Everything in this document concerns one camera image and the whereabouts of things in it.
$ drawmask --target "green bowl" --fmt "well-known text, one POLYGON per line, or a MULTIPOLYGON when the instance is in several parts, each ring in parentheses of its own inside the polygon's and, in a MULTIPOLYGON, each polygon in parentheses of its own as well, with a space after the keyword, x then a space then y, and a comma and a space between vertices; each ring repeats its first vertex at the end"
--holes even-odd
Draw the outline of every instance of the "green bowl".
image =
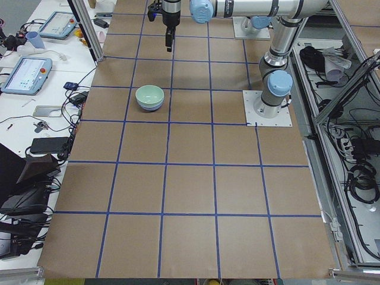
POLYGON ((156 107, 164 100, 164 91, 154 85, 141 86, 136 91, 136 100, 141 107, 156 107))

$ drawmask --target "bowl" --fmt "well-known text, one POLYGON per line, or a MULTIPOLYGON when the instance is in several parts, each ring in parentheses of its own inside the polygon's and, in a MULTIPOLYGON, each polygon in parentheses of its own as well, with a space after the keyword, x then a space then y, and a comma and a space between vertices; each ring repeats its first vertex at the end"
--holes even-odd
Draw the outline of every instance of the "bowl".
POLYGON ((157 110, 164 102, 164 91, 154 85, 141 86, 135 95, 139 106, 148 111, 157 110))

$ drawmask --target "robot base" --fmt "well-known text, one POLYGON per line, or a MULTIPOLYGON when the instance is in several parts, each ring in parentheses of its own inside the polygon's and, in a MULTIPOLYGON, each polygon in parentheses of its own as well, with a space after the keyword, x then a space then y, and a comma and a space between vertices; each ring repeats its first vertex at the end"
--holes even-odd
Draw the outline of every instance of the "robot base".
POLYGON ((267 119, 259 116, 254 110, 254 103, 256 99, 261 96, 262 91, 243 91, 245 118, 247 126, 288 126, 291 127, 292 120, 290 119, 288 107, 282 108, 280 113, 275 118, 267 119))
POLYGON ((242 21, 246 17, 232 17, 233 20, 233 30, 235 32, 235 39, 242 40, 270 40, 271 36, 269 34, 268 28, 262 30, 257 30, 256 32, 249 32, 242 30, 242 21))

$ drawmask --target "blue joint cap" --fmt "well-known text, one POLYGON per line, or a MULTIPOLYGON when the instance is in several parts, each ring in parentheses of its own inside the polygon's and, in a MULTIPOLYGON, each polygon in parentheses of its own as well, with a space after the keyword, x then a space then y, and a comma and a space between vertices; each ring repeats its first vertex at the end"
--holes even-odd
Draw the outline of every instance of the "blue joint cap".
POLYGON ((190 13, 200 24, 209 22, 214 15, 214 7, 209 0, 190 0, 190 13))
POLYGON ((283 70, 274 71, 268 79, 269 91, 277 97, 285 97, 293 86, 293 79, 283 70))
POLYGON ((268 27, 272 18, 267 16, 254 16, 251 18, 253 28, 261 30, 268 27))

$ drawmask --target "blue cup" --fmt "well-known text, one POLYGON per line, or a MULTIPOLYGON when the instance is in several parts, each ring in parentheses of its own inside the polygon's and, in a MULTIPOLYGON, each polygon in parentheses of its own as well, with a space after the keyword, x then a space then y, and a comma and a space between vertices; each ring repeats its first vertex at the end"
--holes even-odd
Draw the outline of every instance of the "blue cup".
POLYGON ((36 49, 44 49, 45 45, 41 39, 41 36, 36 31, 30 31, 26 34, 26 39, 36 48, 36 49))

